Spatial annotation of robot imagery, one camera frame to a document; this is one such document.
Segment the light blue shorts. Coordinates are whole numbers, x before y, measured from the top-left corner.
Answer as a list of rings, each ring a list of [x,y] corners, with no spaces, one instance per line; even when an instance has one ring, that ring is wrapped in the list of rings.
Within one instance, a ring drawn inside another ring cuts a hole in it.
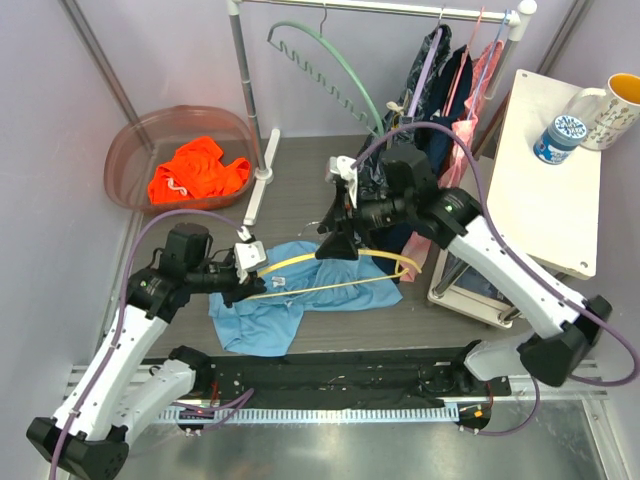
[[[296,303],[246,299],[226,308],[221,294],[215,293],[209,296],[208,313],[224,350],[250,356],[279,357],[287,353],[307,312],[345,313],[394,305],[357,310],[314,309]]]

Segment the yellow hanger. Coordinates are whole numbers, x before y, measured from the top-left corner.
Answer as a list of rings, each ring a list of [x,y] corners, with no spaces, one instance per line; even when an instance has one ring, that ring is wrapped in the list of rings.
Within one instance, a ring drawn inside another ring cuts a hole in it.
[[[256,301],[282,301],[314,309],[367,309],[402,299],[396,281],[422,268],[397,253],[361,248],[355,260],[318,259],[316,242],[296,240],[267,251],[259,272],[267,290]]]

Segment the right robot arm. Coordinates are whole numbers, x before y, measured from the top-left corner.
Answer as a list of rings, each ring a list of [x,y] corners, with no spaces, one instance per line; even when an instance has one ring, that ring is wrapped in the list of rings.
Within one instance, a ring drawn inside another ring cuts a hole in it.
[[[326,238],[316,258],[355,261],[360,249],[375,245],[373,231],[409,224],[480,273],[533,330],[520,340],[469,346],[464,362],[451,371],[455,389],[475,394],[511,368],[548,386],[562,386],[599,338],[600,328],[589,317],[607,320],[609,302],[601,296],[584,298],[524,254],[510,256],[503,237],[491,233],[479,202],[459,187],[439,187],[423,152],[409,145],[393,147],[381,156],[380,165],[388,188],[364,200],[358,195],[354,159],[329,159],[326,180],[336,194],[318,228]]]

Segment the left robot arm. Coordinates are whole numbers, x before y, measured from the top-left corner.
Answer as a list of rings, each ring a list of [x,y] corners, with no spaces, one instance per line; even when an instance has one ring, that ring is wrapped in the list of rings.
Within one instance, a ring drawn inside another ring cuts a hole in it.
[[[53,472],[115,478],[137,437],[166,407],[211,391],[209,357],[186,346],[175,348],[136,390],[127,388],[150,347],[192,296],[219,293],[232,304],[265,292],[257,275],[268,262],[264,246],[246,229],[239,236],[217,261],[206,227],[178,224],[151,263],[129,277],[124,303],[81,380],[54,414],[35,418],[27,430]]]

